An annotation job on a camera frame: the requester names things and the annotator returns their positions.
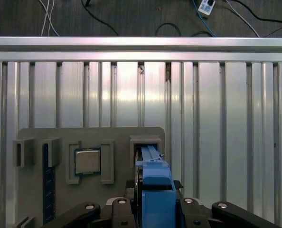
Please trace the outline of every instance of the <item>metal screw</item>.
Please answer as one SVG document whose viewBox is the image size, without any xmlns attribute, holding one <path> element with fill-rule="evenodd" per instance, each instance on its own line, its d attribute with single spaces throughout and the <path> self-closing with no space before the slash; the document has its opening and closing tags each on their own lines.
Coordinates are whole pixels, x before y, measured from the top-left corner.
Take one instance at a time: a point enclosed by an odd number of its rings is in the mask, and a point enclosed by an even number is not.
<svg viewBox="0 0 282 228">
<path fill-rule="evenodd" d="M 86 208 L 87 210 L 91 210 L 91 209 L 94 209 L 94 206 L 93 206 L 93 205 L 87 205 L 85 208 Z"/>
<path fill-rule="evenodd" d="M 186 198 L 186 199 L 184 200 L 184 202 L 186 202 L 186 203 L 192 203 L 192 202 L 193 202 L 193 200 L 192 200 L 192 199 L 190 199 L 190 198 Z"/>
<path fill-rule="evenodd" d="M 219 203 L 218 206 L 222 209 L 226 209 L 227 208 L 227 205 L 224 204 L 224 203 Z"/>
<path fill-rule="evenodd" d="M 119 201 L 118 201 L 118 203 L 120 203 L 120 204 L 124 204 L 124 203 L 126 203 L 126 200 L 124 200 L 124 199 L 119 200 Z"/>
</svg>

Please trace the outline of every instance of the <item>silver metal plate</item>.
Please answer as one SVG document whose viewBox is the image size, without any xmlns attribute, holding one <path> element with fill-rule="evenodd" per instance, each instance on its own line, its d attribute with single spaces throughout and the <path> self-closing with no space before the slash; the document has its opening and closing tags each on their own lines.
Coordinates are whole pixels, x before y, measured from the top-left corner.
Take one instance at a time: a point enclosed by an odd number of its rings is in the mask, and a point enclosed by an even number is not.
<svg viewBox="0 0 282 228">
<path fill-rule="evenodd" d="M 100 151 L 83 150 L 75 152 L 75 173 L 90 174 L 100 171 Z"/>
<path fill-rule="evenodd" d="M 282 225 L 282 39 L 0 38 L 1 224 L 18 129 L 90 126 L 162 127 L 186 197 Z"/>
</svg>

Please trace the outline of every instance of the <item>gray plastic slot holder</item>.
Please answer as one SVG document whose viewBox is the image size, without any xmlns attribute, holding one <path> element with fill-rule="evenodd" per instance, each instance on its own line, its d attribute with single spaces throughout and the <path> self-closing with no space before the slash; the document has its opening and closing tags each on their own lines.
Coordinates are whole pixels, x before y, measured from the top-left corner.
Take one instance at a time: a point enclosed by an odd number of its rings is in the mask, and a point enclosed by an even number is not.
<svg viewBox="0 0 282 228">
<path fill-rule="evenodd" d="M 17 224 L 15 224 L 15 225 L 13 226 L 13 228 L 21 228 L 22 225 L 23 225 L 27 220 L 28 220 L 28 217 L 26 216 L 26 217 L 24 217 L 20 222 L 18 222 Z"/>
<path fill-rule="evenodd" d="M 24 217 L 19 223 L 13 226 L 14 228 L 34 228 L 35 227 L 35 218 Z"/>
<path fill-rule="evenodd" d="M 101 183 L 114 183 L 113 164 L 113 143 L 114 140 L 103 140 L 101 142 Z"/>
<path fill-rule="evenodd" d="M 131 168 L 135 167 L 135 145 L 140 144 L 156 144 L 157 149 L 161 154 L 164 154 L 162 140 L 159 138 L 159 135 L 131 135 L 130 136 L 130 160 Z"/>
<path fill-rule="evenodd" d="M 81 148 L 82 141 L 71 142 L 67 144 L 67 148 L 64 148 L 66 153 L 66 183 L 67 184 L 79 184 L 80 177 L 75 175 L 75 149 Z"/>
<path fill-rule="evenodd" d="M 25 223 L 22 224 L 21 228 L 34 228 L 35 227 L 35 218 L 31 217 Z"/>
<path fill-rule="evenodd" d="M 35 139 L 13 141 L 13 166 L 26 167 L 34 165 Z"/>
<path fill-rule="evenodd" d="M 42 140 L 42 146 L 48 145 L 48 167 L 54 167 L 60 163 L 60 139 Z"/>
</svg>

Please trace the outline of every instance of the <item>black cable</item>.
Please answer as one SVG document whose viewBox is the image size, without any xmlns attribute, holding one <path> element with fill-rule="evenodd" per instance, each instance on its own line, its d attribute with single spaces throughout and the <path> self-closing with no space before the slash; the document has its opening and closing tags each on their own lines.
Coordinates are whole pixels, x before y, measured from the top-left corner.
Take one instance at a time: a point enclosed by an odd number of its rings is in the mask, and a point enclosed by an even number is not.
<svg viewBox="0 0 282 228">
<path fill-rule="evenodd" d="M 177 25 L 175 25 L 175 24 L 173 24 L 173 23 L 170 23 L 170 22 L 161 24 L 161 25 L 157 28 L 157 30 L 156 30 L 156 32 L 155 32 L 155 36 L 157 36 L 157 33 L 158 33 L 159 29 L 160 29 L 162 26 L 164 26 L 164 25 L 171 25 L 172 27 L 174 27 L 174 28 L 176 29 L 176 31 L 178 32 L 178 35 L 179 35 L 180 37 L 182 36 L 182 35 L 181 35 L 181 32 L 180 32 L 180 29 L 177 27 Z"/>
<path fill-rule="evenodd" d="M 267 19 L 267 18 L 260 18 L 260 17 L 258 17 L 246 4 L 244 4 L 243 2 L 241 2 L 241 1 L 239 1 L 239 0 L 229 0 L 229 1 L 234 1 L 234 2 L 237 2 L 237 3 L 241 4 L 241 5 L 244 6 L 248 11 L 250 11 L 250 13 L 251 13 L 256 19 L 258 19 L 258 20 L 282 23 L 282 20 Z"/>
<path fill-rule="evenodd" d="M 116 30 L 114 30 L 114 28 L 113 28 L 111 25 L 109 25 L 109 24 L 107 24 L 106 22 L 104 22 L 104 21 L 98 19 L 94 14 L 92 14 L 92 13 L 88 10 L 88 8 L 84 5 L 83 0 L 81 0 L 81 3 L 82 3 L 83 8 L 87 11 L 87 13 L 88 13 L 93 19 L 95 19 L 95 20 L 99 21 L 100 23 L 106 25 L 106 26 L 109 27 L 112 31 L 114 31 L 117 36 L 119 36 L 119 34 L 116 32 Z"/>
<path fill-rule="evenodd" d="M 197 37 L 201 34 L 206 34 L 208 35 L 209 37 L 213 37 L 213 35 L 210 33 L 210 32 L 207 32 L 207 31 L 200 31 L 200 32 L 195 32 L 193 35 L 191 35 L 191 37 Z"/>
<path fill-rule="evenodd" d="M 275 31 L 271 32 L 270 34 L 268 34 L 268 35 L 266 35 L 266 36 L 264 36 L 264 37 L 268 37 L 269 35 L 272 35 L 273 33 L 278 32 L 278 31 L 281 30 L 281 29 L 282 29 L 282 27 L 276 29 Z"/>
</svg>

